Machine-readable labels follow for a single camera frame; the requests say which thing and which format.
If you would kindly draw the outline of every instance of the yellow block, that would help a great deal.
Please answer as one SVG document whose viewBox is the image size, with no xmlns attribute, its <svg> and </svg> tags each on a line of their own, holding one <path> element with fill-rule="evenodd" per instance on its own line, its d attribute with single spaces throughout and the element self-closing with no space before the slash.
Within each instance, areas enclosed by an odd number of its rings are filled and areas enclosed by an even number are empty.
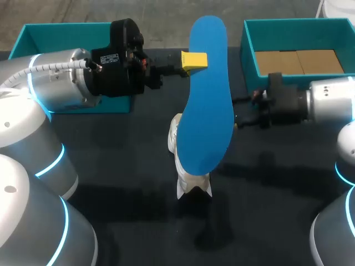
<svg viewBox="0 0 355 266">
<path fill-rule="evenodd" d="M 182 68 L 188 73 L 190 69 L 207 68 L 207 54 L 181 51 L 181 62 Z"/>
</svg>

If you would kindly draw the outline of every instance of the teal box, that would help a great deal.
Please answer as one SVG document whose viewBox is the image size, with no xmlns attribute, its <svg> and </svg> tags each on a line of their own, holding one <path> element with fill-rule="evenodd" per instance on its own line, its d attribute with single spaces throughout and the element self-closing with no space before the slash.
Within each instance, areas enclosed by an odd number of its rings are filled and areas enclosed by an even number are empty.
<svg viewBox="0 0 355 266">
<path fill-rule="evenodd" d="M 266 88 L 255 52 L 334 50 L 344 74 L 283 75 L 285 84 L 308 89 L 311 81 L 355 75 L 355 31 L 346 18 L 258 19 L 244 21 L 240 58 L 248 92 Z"/>
<path fill-rule="evenodd" d="M 106 47 L 110 43 L 111 23 L 26 24 L 23 26 L 9 59 L 33 54 L 83 48 L 88 51 Z M 130 97 L 103 97 L 94 108 L 83 108 L 65 113 L 128 113 Z"/>
</svg>

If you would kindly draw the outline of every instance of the brown cardboard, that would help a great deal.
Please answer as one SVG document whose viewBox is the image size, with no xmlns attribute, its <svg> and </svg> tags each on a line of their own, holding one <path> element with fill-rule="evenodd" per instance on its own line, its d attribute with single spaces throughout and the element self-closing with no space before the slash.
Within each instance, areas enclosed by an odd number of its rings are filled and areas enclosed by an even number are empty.
<svg viewBox="0 0 355 266">
<path fill-rule="evenodd" d="M 296 51 L 280 52 L 281 73 L 286 75 L 302 75 L 303 69 Z"/>
<path fill-rule="evenodd" d="M 302 50 L 297 51 L 305 74 L 343 74 L 334 50 Z"/>
<path fill-rule="evenodd" d="M 268 75 L 269 73 L 281 71 L 281 58 L 279 51 L 256 52 L 255 56 L 261 75 Z"/>
<path fill-rule="evenodd" d="M 255 55 L 261 75 L 344 73 L 334 50 L 270 51 Z"/>
</svg>

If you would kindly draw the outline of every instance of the concrete floor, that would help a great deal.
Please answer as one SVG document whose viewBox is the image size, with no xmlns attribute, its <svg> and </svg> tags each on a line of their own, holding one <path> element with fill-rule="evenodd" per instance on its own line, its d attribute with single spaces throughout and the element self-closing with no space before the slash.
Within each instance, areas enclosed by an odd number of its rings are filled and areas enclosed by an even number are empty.
<svg viewBox="0 0 355 266">
<path fill-rule="evenodd" d="M 0 50 L 11 50 L 26 23 L 110 22 L 132 18 L 145 48 L 183 48 L 199 17 L 223 19 L 229 46 L 244 19 L 314 17 L 319 0 L 0 0 Z"/>
</svg>

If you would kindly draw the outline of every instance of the open box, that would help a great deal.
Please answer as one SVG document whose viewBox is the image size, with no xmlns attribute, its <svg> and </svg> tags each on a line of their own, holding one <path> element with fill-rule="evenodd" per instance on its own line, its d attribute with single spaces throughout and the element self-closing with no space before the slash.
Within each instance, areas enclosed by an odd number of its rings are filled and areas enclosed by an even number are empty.
<svg viewBox="0 0 355 266">
<path fill-rule="evenodd" d="M 111 23 L 26 24 L 23 26 L 9 59 L 28 55 L 83 48 L 88 51 L 110 43 Z M 130 97 L 109 98 L 94 108 L 69 110 L 64 113 L 127 113 Z"/>
<path fill-rule="evenodd" d="M 355 75 L 355 31 L 344 18 L 244 21 L 240 53 L 249 93 L 266 88 L 267 73 L 280 71 L 278 62 L 284 73 L 285 62 L 286 68 L 295 62 L 291 67 L 299 74 L 283 74 L 283 82 L 301 89 L 314 80 Z"/>
</svg>

